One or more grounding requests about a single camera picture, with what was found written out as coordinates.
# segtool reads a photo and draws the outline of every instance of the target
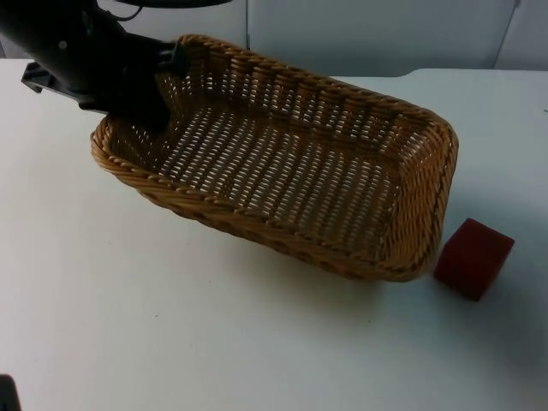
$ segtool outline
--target black object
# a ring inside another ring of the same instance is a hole
[[[0,375],[0,411],[21,411],[15,381],[9,375]]]
[[[227,0],[123,0],[139,6],[203,7]],[[0,31],[30,57],[22,81],[74,98],[83,110],[109,112],[164,128],[170,113],[155,74],[185,76],[189,59],[176,42],[127,33],[97,0],[0,0]]]
[[[157,7],[162,9],[194,9],[198,7],[217,6],[230,3],[232,0],[115,0],[133,6]]]

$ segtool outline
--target basket rim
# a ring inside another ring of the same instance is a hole
[[[301,76],[299,76],[299,80],[307,79],[311,81],[315,87],[319,86],[318,82],[324,83],[328,85],[328,88],[333,87],[332,89],[336,89],[337,92],[341,92],[343,96],[350,95],[355,98],[356,101],[360,101],[363,103],[366,103],[372,96],[375,97],[375,100],[378,103],[378,98],[380,97],[381,101],[386,104],[390,104],[390,106],[394,108],[394,110],[400,110],[402,113],[414,118],[417,118],[419,117],[418,115],[420,115],[423,120],[428,121],[430,127],[434,128],[433,131],[436,134],[448,135],[450,138],[450,148],[447,150],[444,158],[443,171],[439,173],[438,191],[435,194],[434,205],[430,216],[430,220],[432,222],[431,229],[429,230],[430,235],[428,240],[425,239],[422,244],[418,244],[417,248],[422,248],[422,252],[416,256],[417,258],[415,258],[414,260],[410,260],[407,264],[393,264],[393,262],[390,262],[390,259],[378,260],[364,258],[362,255],[360,255],[359,252],[343,252],[345,253],[347,258],[359,261],[361,264],[366,265],[364,266],[364,269],[370,268],[374,269],[375,271],[380,269],[382,271],[388,271],[390,274],[406,274],[406,276],[402,276],[402,279],[394,279],[387,274],[387,278],[385,279],[388,280],[407,281],[418,277],[422,273],[422,271],[430,264],[432,258],[435,255],[435,252],[438,249],[439,239],[442,234],[445,207],[449,197],[449,195],[443,195],[444,180],[449,178],[450,184],[450,180],[452,179],[455,170],[455,167],[449,167],[448,164],[450,164],[452,158],[455,159],[454,163],[456,163],[458,139],[456,137],[455,131],[447,121],[445,121],[442,117],[438,116],[434,112],[411,104],[405,100],[401,100],[399,98],[394,98],[391,96],[385,96],[377,92],[368,91],[367,89],[359,88],[343,81],[311,74],[300,68],[294,68],[292,66],[276,62],[269,59],[268,57],[262,57],[252,51],[244,50],[239,46],[231,45],[224,41],[216,40],[205,35],[189,34],[186,36],[182,36],[179,41],[181,41],[183,44],[198,42],[213,48],[217,47],[228,51],[233,51],[239,56],[243,55],[248,58],[251,57],[255,62],[259,61],[268,64],[269,69],[279,69],[283,72],[287,72],[287,70],[290,69],[295,74],[301,74]],[[313,238],[310,235],[307,235],[306,233],[302,233],[298,229],[295,229],[295,227],[289,227],[288,225],[285,225],[278,221],[274,221],[273,219],[270,219],[265,215],[259,214],[241,206],[231,204],[225,198],[219,197],[215,194],[208,194],[192,188],[187,184],[172,181],[169,177],[164,177],[151,171],[145,170],[141,166],[117,156],[110,149],[110,141],[113,133],[112,124],[115,120],[116,119],[114,119],[112,116],[107,115],[98,125],[97,129],[92,133],[92,155],[94,159],[99,163],[99,165],[101,165],[101,167],[115,174],[122,182],[125,182],[123,180],[123,177],[125,176],[129,179],[140,181],[140,186],[137,188],[139,191],[141,189],[146,189],[143,185],[143,182],[148,182],[148,185],[151,188],[154,187],[155,190],[164,192],[168,196],[173,196],[173,193],[185,193],[186,195],[192,195],[195,196],[196,199],[199,201],[210,202],[214,204],[216,208],[222,207],[225,208],[226,211],[230,211],[236,214],[239,213],[247,218],[255,218],[258,222],[266,223],[267,225],[269,225],[271,229],[283,231],[286,235],[299,236],[301,239],[306,240],[310,244],[320,246],[327,251],[332,251],[330,245],[326,244],[325,240]],[[165,208],[170,209],[170,204],[166,204]]]

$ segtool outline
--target black cable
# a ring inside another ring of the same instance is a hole
[[[114,20],[116,21],[130,21],[130,20],[133,20],[135,17],[137,17],[137,14],[140,13],[142,9],[143,9],[143,6],[139,6],[139,9],[128,17],[118,17],[117,15],[112,15],[112,17],[114,17]]]

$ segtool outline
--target wicker basket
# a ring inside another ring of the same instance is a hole
[[[434,257],[458,141],[429,110],[189,35],[151,135],[107,116],[95,160],[153,203],[348,278],[407,281]]]

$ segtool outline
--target white wall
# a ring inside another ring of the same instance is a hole
[[[251,48],[321,74],[491,69],[515,0],[249,0]]]
[[[500,50],[497,69],[548,70],[548,1],[521,0]]]

